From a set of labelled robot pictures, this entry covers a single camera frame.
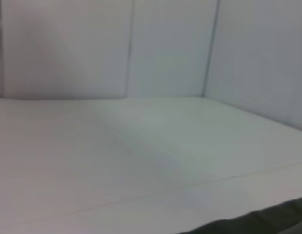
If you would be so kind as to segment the dark green FREE t-shirt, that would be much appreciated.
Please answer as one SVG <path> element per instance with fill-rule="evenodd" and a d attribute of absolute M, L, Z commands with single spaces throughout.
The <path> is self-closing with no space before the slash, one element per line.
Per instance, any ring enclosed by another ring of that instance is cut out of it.
<path fill-rule="evenodd" d="M 180 234 L 302 234 L 302 198 Z"/>

